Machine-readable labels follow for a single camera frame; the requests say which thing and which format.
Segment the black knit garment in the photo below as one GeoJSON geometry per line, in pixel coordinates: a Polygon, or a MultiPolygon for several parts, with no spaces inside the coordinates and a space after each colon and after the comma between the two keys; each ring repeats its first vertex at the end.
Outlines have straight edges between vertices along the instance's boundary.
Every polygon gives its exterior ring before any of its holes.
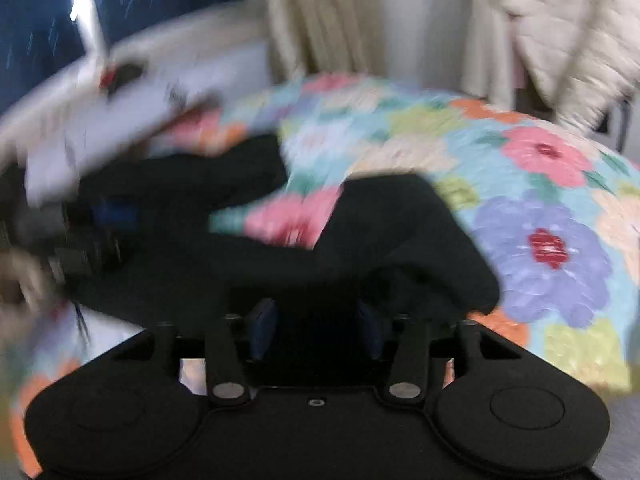
{"type": "Polygon", "coordinates": [[[214,157],[124,158],[88,174],[67,218],[105,247],[70,294],[187,335],[270,299],[323,347],[361,308],[446,325],[495,309],[496,274],[426,177],[386,172],[301,196],[287,178],[271,133],[214,157]]]}

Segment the floral patterned bed quilt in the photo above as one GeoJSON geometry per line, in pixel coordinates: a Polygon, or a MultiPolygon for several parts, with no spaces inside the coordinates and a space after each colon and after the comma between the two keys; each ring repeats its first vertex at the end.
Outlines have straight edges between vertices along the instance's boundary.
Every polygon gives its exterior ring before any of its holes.
{"type": "Polygon", "coordinates": [[[496,274],[495,309],[450,325],[375,313],[374,360],[359,313],[323,347],[274,303],[254,360],[254,308],[191,335],[144,327],[66,298],[10,249],[2,304],[27,333],[1,350],[3,478],[638,477],[636,166],[465,96],[324,74],[198,103],[96,170],[266,133],[288,195],[426,177],[496,274]]]}

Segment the dark window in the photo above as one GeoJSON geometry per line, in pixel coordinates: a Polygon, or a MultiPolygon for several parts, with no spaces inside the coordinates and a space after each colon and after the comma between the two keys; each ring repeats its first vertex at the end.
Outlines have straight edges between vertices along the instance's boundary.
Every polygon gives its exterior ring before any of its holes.
{"type": "Polygon", "coordinates": [[[1,0],[1,108],[88,53],[80,20],[96,14],[109,47],[143,29],[240,0],[1,0]]]}

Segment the cream curtain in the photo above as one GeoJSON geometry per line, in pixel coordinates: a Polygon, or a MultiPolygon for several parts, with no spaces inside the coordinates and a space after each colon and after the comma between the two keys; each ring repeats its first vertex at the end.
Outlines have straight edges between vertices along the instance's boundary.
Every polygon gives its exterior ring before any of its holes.
{"type": "Polygon", "coordinates": [[[386,73],[383,0],[246,0],[267,29],[277,81],[386,73]]]}

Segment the white quilted puffer jacket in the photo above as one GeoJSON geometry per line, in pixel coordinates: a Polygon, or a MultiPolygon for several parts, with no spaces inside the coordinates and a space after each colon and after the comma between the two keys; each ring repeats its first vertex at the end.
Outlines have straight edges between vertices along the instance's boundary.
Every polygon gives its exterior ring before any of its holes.
{"type": "Polygon", "coordinates": [[[639,82],[639,0],[471,0],[461,89],[513,110],[518,65],[555,124],[593,132],[639,82]]]}

